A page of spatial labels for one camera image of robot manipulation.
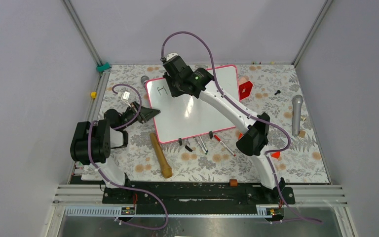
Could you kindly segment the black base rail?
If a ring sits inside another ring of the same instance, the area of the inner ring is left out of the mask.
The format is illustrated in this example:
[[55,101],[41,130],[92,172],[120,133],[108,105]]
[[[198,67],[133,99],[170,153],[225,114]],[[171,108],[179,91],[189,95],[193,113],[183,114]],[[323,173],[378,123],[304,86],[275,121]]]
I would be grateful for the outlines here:
[[279,206],[282,198],[295,204],[293,189],[280,182],[282,192],[257,183],[195,183],[126,181],[132,190],[104,188],[104,204],[131,204],[140,215],[255,214],[257,204]]

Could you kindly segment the blue whiteboard marker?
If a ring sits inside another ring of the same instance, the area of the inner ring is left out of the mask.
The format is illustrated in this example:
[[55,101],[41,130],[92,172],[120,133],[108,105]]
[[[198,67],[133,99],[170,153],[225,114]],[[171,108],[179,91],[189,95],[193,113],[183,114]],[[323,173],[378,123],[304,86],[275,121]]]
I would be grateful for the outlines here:
[[201,145],[202,145],[202,147],[203,147],[203,150],[204,150],[205,154],[208,154],[208,149],[207,149],[207,147],[206,147],[206,145],[205,145],[205,143],[204,143],[202,137],[199,136],[198,138],[199,138],[199,140],[200,140],[200,142],[201,142]]

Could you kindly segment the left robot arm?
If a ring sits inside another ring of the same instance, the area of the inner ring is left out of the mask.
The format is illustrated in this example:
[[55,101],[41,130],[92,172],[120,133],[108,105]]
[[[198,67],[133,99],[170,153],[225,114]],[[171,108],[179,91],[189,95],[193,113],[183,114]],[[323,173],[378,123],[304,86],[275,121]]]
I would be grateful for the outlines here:
[[114,196],[122,203],[129,202],[133,198],[130,180],[110,157],[111,151],[127,147],[126,127],[135,122],[146,123],[160,113],[158,109],[143,107],[135,101],[123,113],[109,109],[96,123],[79,122],[70,146],[72,160],[90,165],[96,172],[101,171],[105,186],[115,189]]

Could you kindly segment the small brown cube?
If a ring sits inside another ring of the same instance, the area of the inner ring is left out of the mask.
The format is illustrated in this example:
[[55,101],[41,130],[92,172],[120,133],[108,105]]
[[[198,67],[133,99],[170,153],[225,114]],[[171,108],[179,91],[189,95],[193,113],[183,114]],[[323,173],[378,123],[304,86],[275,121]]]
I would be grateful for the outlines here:
[[229,186],[230,187],[237,187],[238,186],[238,181],[236,179],[230,179],[229,180]]

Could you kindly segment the red whiteboard marker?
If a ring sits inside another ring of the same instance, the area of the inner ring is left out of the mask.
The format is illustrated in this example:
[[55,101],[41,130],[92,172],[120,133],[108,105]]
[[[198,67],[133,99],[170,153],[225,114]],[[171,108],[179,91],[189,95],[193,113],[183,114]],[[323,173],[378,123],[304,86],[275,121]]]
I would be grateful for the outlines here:
[[213,137],[232,155],[232,156],[236,156],[235,152],[229,147],[227,146],[221,138],[219,138],[217,135],[213,135]]

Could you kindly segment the teal clamp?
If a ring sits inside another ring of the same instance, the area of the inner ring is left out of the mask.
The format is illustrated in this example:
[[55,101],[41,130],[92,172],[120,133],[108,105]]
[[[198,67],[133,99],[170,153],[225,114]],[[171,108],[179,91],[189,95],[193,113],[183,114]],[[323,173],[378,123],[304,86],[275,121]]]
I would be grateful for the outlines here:
[[105,63],[105,64],[103,64],[101,66],[97,66],[96,67],[96,71],[99,72],[99,73],[102,73],[102,72],[104,72],[104,71],[106,71],[106,70],[108,70],[110,68],[111,68],[111,65],[109,63]]

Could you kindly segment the silver toy microphone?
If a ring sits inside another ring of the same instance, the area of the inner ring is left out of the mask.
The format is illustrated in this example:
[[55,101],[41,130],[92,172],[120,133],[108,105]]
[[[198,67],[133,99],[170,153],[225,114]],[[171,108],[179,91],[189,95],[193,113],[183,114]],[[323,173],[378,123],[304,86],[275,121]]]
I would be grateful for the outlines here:
[[292,135],[295,137],[300,133],[302,105],[303,97],[301,95],[295,95],[292,99]]

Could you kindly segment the floral patterned table mat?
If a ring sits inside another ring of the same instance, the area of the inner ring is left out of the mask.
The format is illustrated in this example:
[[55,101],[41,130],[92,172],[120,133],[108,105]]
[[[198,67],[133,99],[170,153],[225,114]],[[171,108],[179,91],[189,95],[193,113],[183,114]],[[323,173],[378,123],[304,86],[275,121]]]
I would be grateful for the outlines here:
[[[295,68],[292,65],[238,65],[240,79],[253,83],[249,97],[242,103],[249,109],[266,112],[271,122],[292,131],[292,98],[302,93]],[[100,114],[108,109],[123,111],[125,104],[120,101],[113,89],[120,84],[124,91],[133,86],[131,97],[137,99],[140,93],[143,105],[149,106],[148,95],[140,78],[144,75],[151,79],[163,75],[160,65],[114,65],[111,69],[108,84],[103,97]],[[277,174],[287,183],[326,184],[330,182],[322,159],[320,146],[315,136],[312,120],[306,105],[302,106],[301,132],[292,138],[289,149],[285,149],[287,140],[278,129],[271,128],[268,134],[270,149],[281,149],[281,156],[273,162]],[[114,149],[111,158],[116,166],[124,171],[133,181],[163,181],[160,166],[153,150],[150,134],[154,133],[153,121],[135,123],[127,129],[129,143],[126,148]],[[232,156],[216,139],[208,135],[202,137],[209,152],[204,154],[198,144],[189,139],[180,146],[178,142],[162,146],[167,162],[172,168],[172,182],[226,182],[236,179],[239,182],[258,182],[260,177],[247,156],[236,150],[239,131],[235,128],[218,132],[218,137],[236,154]]]

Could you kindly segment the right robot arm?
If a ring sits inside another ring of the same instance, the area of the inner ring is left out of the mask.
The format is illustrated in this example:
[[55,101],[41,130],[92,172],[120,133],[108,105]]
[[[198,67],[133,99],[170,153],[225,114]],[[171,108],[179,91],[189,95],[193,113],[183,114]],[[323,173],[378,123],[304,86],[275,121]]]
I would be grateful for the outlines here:
[[264,187],[263,196],[269,203],[276,203],[283,197],[280,179],[268,151],[269,127],[272,125],[266,113],[258,114],[241,104],[227,93],[217,79],[216,71],[204,68],[193,70],[178,54],[162,56],[167,81],[172,97],[189,95],[209,104],[243,134],[236,147],[249,156],[260,176]]

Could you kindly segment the black marker cap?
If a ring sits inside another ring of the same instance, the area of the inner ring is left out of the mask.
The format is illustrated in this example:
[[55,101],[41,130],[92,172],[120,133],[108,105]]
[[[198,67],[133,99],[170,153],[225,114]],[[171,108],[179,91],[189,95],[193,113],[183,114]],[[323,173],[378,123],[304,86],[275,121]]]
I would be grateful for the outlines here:
[[188,150],[189,152],[193,152],[193,149],[190,148],[188,145],[185,145],[185,149]]

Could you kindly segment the large red block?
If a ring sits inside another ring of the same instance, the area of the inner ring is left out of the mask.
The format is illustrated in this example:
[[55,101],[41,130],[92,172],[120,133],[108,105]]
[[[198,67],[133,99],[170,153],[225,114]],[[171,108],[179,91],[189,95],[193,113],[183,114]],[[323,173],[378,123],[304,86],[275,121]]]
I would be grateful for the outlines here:
[[239,100],[243,100],[250,96],[253,88],[253,84],[251,81],[245,81],[238,85],[239,90]]

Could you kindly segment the red triangular block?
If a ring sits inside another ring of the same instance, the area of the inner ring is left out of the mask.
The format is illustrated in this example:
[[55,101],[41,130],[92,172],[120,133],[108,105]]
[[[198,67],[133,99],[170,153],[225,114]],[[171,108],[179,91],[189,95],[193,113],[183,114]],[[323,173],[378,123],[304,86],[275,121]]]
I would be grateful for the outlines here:
[[281,152],[274,152],[271,154],[271,157],[275,158],[275,159],[279,159],[281,156]]

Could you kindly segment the green whiteboard marker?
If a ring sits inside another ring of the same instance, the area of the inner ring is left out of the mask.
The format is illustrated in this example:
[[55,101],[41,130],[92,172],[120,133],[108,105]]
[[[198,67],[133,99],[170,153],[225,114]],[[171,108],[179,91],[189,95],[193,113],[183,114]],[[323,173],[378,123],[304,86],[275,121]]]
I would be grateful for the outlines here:
[[194,137],[195,142],[198,144],[200,147],[201,151],[206,155],[208,154],[208,151],[205,150],[204,146],[202,145],[201,141],[198,139],[198,137]]

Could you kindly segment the pink framed whiteboard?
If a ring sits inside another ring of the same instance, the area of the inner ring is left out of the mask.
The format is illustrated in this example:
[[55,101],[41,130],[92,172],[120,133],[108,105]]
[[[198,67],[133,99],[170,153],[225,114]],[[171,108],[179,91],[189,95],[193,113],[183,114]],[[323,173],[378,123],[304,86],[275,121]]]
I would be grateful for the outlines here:
[[172,97],[164,78],[148,81],[146,89],[150,107],[160,110],[160,114],[154,117],[154,124],[162,144],[235,127],[219,111],[200,99],[186,94]]

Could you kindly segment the gold toy microphone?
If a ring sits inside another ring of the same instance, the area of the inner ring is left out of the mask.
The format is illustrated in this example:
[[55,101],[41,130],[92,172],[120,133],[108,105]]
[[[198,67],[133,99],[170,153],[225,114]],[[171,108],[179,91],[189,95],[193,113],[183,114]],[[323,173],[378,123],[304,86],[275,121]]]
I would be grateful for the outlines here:
[[162,147],[157,139],[157,136],[154,133],[151,133],[150,140],[151,140],[152,147],[155,151],[162,176],[166,179],[171,178],[173,175],[172,168],[166,160],[166,157],[163,153]]

